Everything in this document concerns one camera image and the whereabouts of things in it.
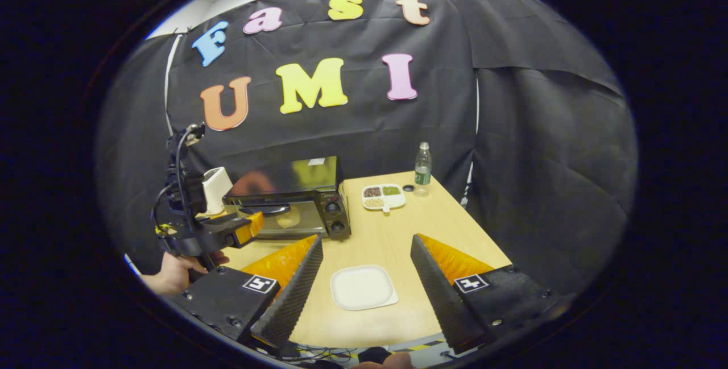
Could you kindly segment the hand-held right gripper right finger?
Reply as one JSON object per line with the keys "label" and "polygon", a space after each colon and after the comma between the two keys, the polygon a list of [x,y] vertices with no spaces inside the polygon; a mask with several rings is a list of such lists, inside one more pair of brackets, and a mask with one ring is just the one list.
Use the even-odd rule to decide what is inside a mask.
{"label": "hand-held right gripper right finger", "polygon": [[411,260],[448,346],[498,349],[561,317],[573,304],[522,268],[494,268],[434,238],[413,236]]}

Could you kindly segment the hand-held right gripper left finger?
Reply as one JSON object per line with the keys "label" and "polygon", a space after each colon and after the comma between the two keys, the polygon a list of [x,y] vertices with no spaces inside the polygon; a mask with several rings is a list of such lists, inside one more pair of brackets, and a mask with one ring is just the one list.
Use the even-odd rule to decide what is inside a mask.
{"label": "hand-held right gripper left finger", "polygon": [[310,236],[242,270],[218,266],[172,302],[232,341],[280,349],[296,327],[323,258],[322,239]]}

